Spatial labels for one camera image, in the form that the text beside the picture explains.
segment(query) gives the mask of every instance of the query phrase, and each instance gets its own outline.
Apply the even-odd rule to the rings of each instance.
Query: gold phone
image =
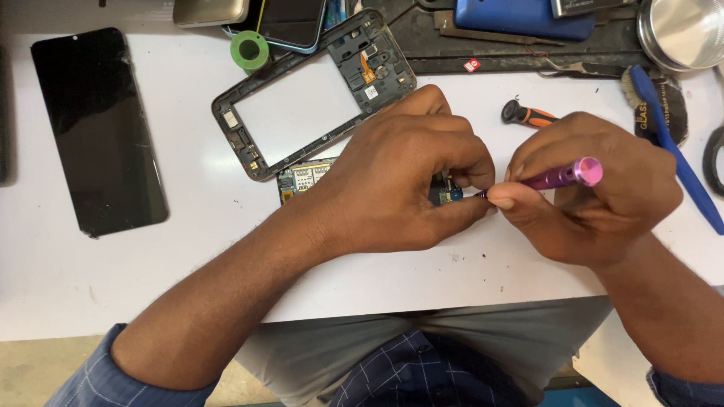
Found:
[[[242,22],[250,0],[176,0],[174,24],[181,28]]]

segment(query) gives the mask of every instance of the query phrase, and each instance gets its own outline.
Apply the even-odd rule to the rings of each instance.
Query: solder wire spool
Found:
[[[231,57],[251,75],[269,61],[269,43],[255,31],[242,31],[231,40]]]

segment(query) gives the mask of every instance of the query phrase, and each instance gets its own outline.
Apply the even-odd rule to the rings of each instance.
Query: screwdriver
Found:
[[[500,116],[504,123],[521,123],[535,128],[546,127],[558,120],[557,117],[542,110],[522,107],[515,99],[505,104]]]

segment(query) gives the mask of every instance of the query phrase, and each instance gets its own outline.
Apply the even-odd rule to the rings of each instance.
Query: blue phone back cover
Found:
[[[455,25],[472,30],[585,40],[593,32],[596,16],[555,19],[550,0],[458,0]]]

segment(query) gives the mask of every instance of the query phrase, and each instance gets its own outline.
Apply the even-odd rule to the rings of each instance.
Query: lap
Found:
[[[260,325],[235,359],[285,405],[303,406],[333,394],[359,361],[419,327],[493,358],[535,400],[611,309],[607,297],[587,297],[446,309],[415,319],[368,315],[275,322]]]

